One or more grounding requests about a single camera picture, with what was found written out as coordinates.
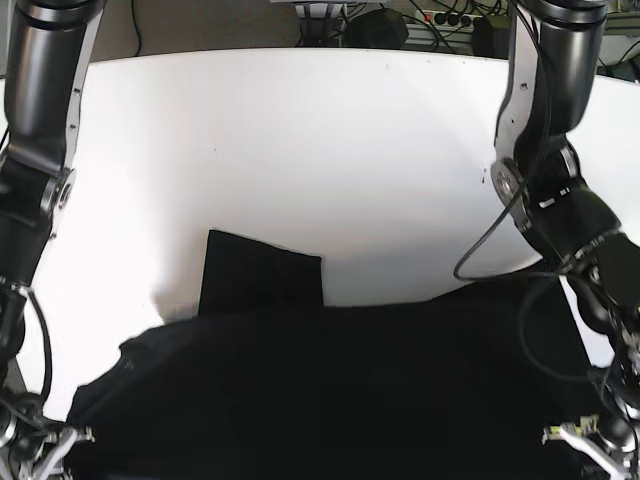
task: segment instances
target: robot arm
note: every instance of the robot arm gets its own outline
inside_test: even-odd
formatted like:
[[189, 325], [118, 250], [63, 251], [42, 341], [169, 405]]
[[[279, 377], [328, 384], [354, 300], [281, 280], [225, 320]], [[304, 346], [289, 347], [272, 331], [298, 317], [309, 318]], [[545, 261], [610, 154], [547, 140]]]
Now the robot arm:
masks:
[[[0, 153], [0, 379], [24, 341], [23, 309], [71, 188], [80, 100], [105, 0], [18, 0], [13, 13]], [[2, 390], [0, 478], [46, 480], [89, 430], [51, 422], [40, 395]], [[11, 445], [11, 465], [4, 447]]]
[[567, 274], [585, 323], [608, 335], [615, 350], [607, 373], [594, 379], [606, 413], [593, 433], [612, 457], [599, 447], [587, 448], [591, 440], [586, 438], [558, 439], [598, 464], [619, 469], [631, 465], [635, 477], [640, 435], [640, 249], [589, 189], [578, 154], [566, 137], [589, 100], [607, 4], [510, 3], [509, 83], [496, 128], [492, 181], [529, 244], [556, 273]]
[[[5, 84], [9, 141], [0, 167], [0, 365], [22, 345], [24, 291], [55, 236], [73, 185], [80, 99], [104, 5], [105, 0], [17, 2]], [[523, 0], [513, 5], [509, 86], [497, 124], [493, 183], [505, 205], [513, 204], [510, 213], [527, 241], [558, 271], [580, 279], [573, 286], [592, 328], [611, 333], [610, 305], [603, 304], [602, 295], [624, 313], [625, 342], [630, 355], [637, 353], [640, 368], [640, 292], [635, 288], [640, 251], [588, 188], [566, 138], [589, 99], [606, 1]], [[612, 378], [615, 403], [640, 419], [637, 372], [614, 372]], [[40, 409], [43, 394], [36, 398]], [[25, 437], [20, 428], [27, 426], [17, 428], [13, 414], [6, 423], [13, 425], [7, 441]], [[0, 435], [0, 447], [9, 430]], [[60, 456], [72, 437], [79, 436], [58, 429], [51, 454]], [[42, 448], [32, 450], [42, 454]], [[29, 451], [26, 466], [35, 458]], [[47, 478], [54, 458], [38, 459], [31, 476]], [[3, 480], [5, 470], [0, 468]]]
[[24, 335], [29, 287], [71, 188], [80, 100], [105, 0], [18, 0], [0, 170], [0, 364]]

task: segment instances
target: white tabletop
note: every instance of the white tabletop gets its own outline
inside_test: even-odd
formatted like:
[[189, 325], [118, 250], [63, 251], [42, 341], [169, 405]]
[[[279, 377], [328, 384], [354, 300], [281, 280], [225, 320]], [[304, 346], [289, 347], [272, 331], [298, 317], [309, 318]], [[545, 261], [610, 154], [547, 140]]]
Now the white tabletop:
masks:
[[[460, 286], [452, 270], [500, 212], [486, 169], [506, 62], [407, 52], [202, 52], [92, 65], [78, 179], [37, 293], [51, 330], [46, 413], [118, 345], [200, 294], [217, 228], [325, 257], [330, 305], [425, 300]], [[596, 81], [571, 139], [591, 186], [640, 238], [636, 85]], [[467, 267], [535, 257], [511, 221]], [[42, 379], [28, 312], [19, 363]]]

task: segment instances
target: wire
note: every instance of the wire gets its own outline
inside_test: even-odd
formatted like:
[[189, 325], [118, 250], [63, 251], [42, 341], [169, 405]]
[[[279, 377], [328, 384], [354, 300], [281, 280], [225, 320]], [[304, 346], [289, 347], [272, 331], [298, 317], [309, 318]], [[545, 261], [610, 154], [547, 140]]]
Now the wire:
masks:
[[522, 306], [520, 307], [520, 311], [518, 312], [518, 317], [516, 319], [516, 325], [518, 327], [518, 339], [520, 340], [520, 346], [522, 347], [522, 351], [524, 352], [527, 359], [540, 371], [546, 373], [550, 377], [553, 377], [557, 380], [563, 382], [570, 383], [589, 383], [591, 380], [586, 375], [571, 375], [568, 373], [559, 372], [548, 365], [542, 363], [536, 355], [532, 352], [529, 344], [527, 343], [526, 336], [526, 318], [527, 314], [534, 306], [535, 302], [540, 298], [540, 296], [547, 290], [548, 287], [552, 285], [552, 281], [544, 280], [538, 282], [537, 285], [534, 285], [527, 295], [525, 296]]
[[27, 296], [29, 297], [29, 301], [31, 305], [33, 305], [33, 309], [36, 311], [36, 316], [38, 317], [38, 323], [40, 323], [40, 328], [42, 329], [42, 344], [44, 349], [44, 382], [42, 385], [42, 392], [40, 396], [42, 397], [42, 403], [44, 404], [51, 394], [51, 383], [53, 380], [53, 355], [51, 352], [51, 337], [49, 336], [49, 328], [47, 327], [47, 321], [44, 318], [44, 313], [42, 313], [42, 308], [40, 308], [40, 303], [38, 303], [38, 299], [36, 298], [36, 293], [31, 288], [27, 288]]
[[[421, 11], [422, 11], [422, 9], [418, 6], [418, 4], [417, 4], [414, 0], [409, 0], [409, 2], [410, 2], [414, 7], [416, 7], [416, 8], [418, 9], [418, 11], [419, 11], [419, 12], [421, 12]], [[425, 22], [423, 22], [423, 21], [417, 20], [417, 19], [416, 19], [416, 18], [414, 18], [414, 17], [409, 17], [408, 15], [403, 15], [403, 17], [410, 18], [410, 19], [412, 19], [412, 20], [415, 20], [415, 21], [417, 21], [417, 22], [422, 23], [423, 25], [426, 25], [427, 23], [428, 23], [429, 25], [431, 25], [431, 27], [433, 27], [433, 28], [432, 28], [432, 30], [433, 30], [434, 35], [435, 35], [435, 36], [437, 36], [437, 37], [440, 37], [440, 40], [442, 40], [442, 42], [447, 46], [447, 48], [448, 48], [449, 50], [451, 50], [451, 53], [453, 53], [453, 54], [455, 54], [455, 53], [456, 53], [456, 51], [455, 51], [453, 48], [451, 48], [451, 45], [449, 45], [449, 42], [447, 42], [447, 39], [446, 39], [446, 38], [444, 38], [444, 37], [442, 36], [442, 34], [440, 33], [440, 31], [436, 28], [436, 26], [433, 24], [433, 22], [432, 22], [431, 20], [429, 20], [428, 18], [426, 18], [426, 17], [425, 17], [425, 20], [427, 21], [427, 23], [425, 23]]]
[[27, 417], [25, 414], [23, 414], [20, 410], [18, 410], [16, 407], [14, 407], [13, 405], [11, 405], [11, 403], [4, 398], [3, 395], [0, 394], [0, 404], [5, 407], [7, 410], [9, 410], [11, 413], [13, 413], [17, 418], [19, 418], [20, 420], [22, 420], [24, 423], [26, 423], [27, 425], [39, 430], [39, 431], [44, 431], [44, 425], [39, 424], [38, 422], [36, 422], [35, 420]]
[[531, 26], [527, 23], [527, 20], [524, 17], [524, 14], [518, 8], [516, 0], [507, 0], [507, 1], [511, 4], [513, 11], [522, 21], [522, 24], [526, 28], [527, 33], [529, 34], [529, 37], [531, 38], [531, 41], [533, 43], [533, 46], [536, 49], [536, 53], [538, 54], [537, 62], [538, 62], [538, 65], [540, 66], [540, 76], [542, 79], [541, 83], [544, 86], [544, 96], [545, 96], [544, 123], [542, 126], [542, 136], [540, 137], [540, 142], [536, 147], [536, 154], [533, 162], [531, 163], [529, 170], [527, 171], [527, 176], [523, 179], [522, 183], [518, 187], [518, 190], [513, 195], [511, 200], [509, 200], [509, 203], [507, 203], [507, 206], [504, 208], [502, 213], [493, 222], [493, 224], [487, 229], [487, 231], [484, 232], [484, 234], [476, 241], [476, 243], [473, 244], [473, 246], [469, 250], [467, 250], [467, 252], [462, 256], [462, 258], [458, 261], [455, 268], [453, 269], [453, 276], [457, 280], [467, 281], [467, 282], [493, 280], [497, 277], [495, 275], [484, 276], [484, 277], [462, 276], [460, 275], [460, 270], [462, 269], [464, 264], [467, 263], [467, 261], [469, 261], [469, 259], [473, 256], [473, 254], [482, 245], [484, 245], [484, 243], [489, 239], [489, 237], [493, 235], [493, 233], [498, 229], [498, 227], [503, 222], [503, 220], [509, 215], [514, 205], [524, 195], [527, 185], [535, 175], [542, 161], [544, 160], [544, 157], [547, 151], [547, 143], [549, 141], [550, 130], [551, 130], [551, 92], [550, 92], [549, 77], [547, 75], [547, 71], [544, 65], [543, 52], [540, 48], [540, 45], [538, 44], [538, 41], [536, 40], [535, 33], [531, 29]]
[[442, 38], [449, 38], [451, 35], [455, 35], [456, 33], [458, 33], [460, 30], [462, 30], [463, 28], [469, 28], [465, 25], [460, 25], [458, 28], [456, 28], [453, 32], [449, 32], [448, 34], [446, 34], [444, 37]]
[[617, 65], [620, 65], [622, 62], [624, 62], [624, 59], [625, 59], [625, 58], [627, 58], [627, 55], [629, 55], [629, 53], [631, 52], [631, 50], [633, 50], [633, 49], [634, 49], [638, 44], [640, 44], [640, 40], [638, 40], [637, 42], [634, 42], [634, 43], [633, 43], [633, 45], [631, 45], [631, 46], [627, 49], [627, 51], [626, 51], [626, 52], [624, 52], [624, 54], [622, 55], [622, 57], [620, 57], [620, 60], [618, 60], [618, 63], [616, 63], [616, 64], [614, 65], [614, 67], [615, 67], [615, 66], [617, 66]]
[[427, 27], [427, 30], [430, 30], [433, 33], [433, 43], [431, 44], [431, 46], [433, 47], [433, 49], [431, 50], [432, 52], [435, 52], [438, 47], [440, 46], [440, 37], [438, 36], [438, 30], [436, 29], [436, 27], [434, 27], [433, 25], [423, 22], [422, 20], [418, 20], [417, 18], [411, 17], [409, 15], [402, 15], [404, 18], [407, 18], [409, 20], [413, 20], [414, 22], [418, 22], [421, 25], [424, 25], [425, 27]]
[[4, 147], [4, 142], [7, 140], [8, 136], [9, 136], [9, 125], [7, 125], [7, 128], [4, 130], [4, 134], [2, 135], [2, 140], [0, 140], [0, 149]]
[[[418, 9], [418, 11], [422, 11], [422, 9], [420, 7], [418, 7], [418, 5], [416, 5], [415, 2], [413, 2], [412, 0], [409, 0], [411, 3], [413, 3], [413, 6], [416, 7]], [[456, 13], [460, 13], [458, 10], [455, 10], [454, 8], [450, 7], [449, 5], [447, 5], [446, 3], [442, 3], [439, 0], [433, 0], [433, 3], [437, 3], [438, 5], [446, 8], [448, 11], [450, 12], [456, 12]]]
[[[453, 2], [453, 5], [446, 11], [444, 12], [446, 15], [449, 15], [451, 12], [456, 12], [456, 7], [458, 6], [458, 2], [460, 0], [455, 0]], [[462, 12], [460, 12], [460, 15], [462, 15], [464, 13], [464, 11], [467, 9], [467, 6], [465, 5], [465, 7], [462, 9]]]
[[367, 4], [366, 3], [361, 3], [360, 5], [358, 5], [358, 6], [353, 8], [354, 11], [351, 12], [350, 14], [348, 14], [347, 18], [349, 20], [351, 20], [352, 18], [357, 17], [358, 15], [360, 15], [364, 11], [365, 8], [367, 8]]
[[138, 18], [136, 16], [136, 0], [131, 0], [131, 19], [133, 20], [133, 28], [136, 31], [136, 37], [138, 37], [138, 49], [134, 57], [139, 57], [142, 51], [142, 34], [140, 33], [140, 26], [138, 25]]

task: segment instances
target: black t-shirt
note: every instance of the black t-shirt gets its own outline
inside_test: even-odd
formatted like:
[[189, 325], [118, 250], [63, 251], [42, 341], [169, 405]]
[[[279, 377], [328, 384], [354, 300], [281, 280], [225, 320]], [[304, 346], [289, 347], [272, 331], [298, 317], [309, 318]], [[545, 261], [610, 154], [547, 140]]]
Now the black t-shirt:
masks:
[[[523, 356], [516, 316], [532, 282], [325, 308], [319, 259], [232, 237], [210, 235], [200, 317], [125, 343], [78, 390], [69, 420], [97, 443], [68, 457], [76, 479], [580, 477], [584, 456], [543, 447], [542, 429], [600, 405]], [[586, 371], [559, 284], [527, 339], [557, 370]]]

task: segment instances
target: electrical outlet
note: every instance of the electrical outlet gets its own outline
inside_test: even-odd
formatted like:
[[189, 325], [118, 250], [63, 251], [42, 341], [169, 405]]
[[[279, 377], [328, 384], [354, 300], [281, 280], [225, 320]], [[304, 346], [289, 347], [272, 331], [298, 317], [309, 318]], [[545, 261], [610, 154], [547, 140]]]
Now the electrical outlet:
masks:
[[474, 22], [480, 15], [464, 14], [456, 12], [443, 12], [438, 10], [416, 10], [415, 18], [423, 22], [431, 22], [438, 30], [443, 32], [473, 32]]

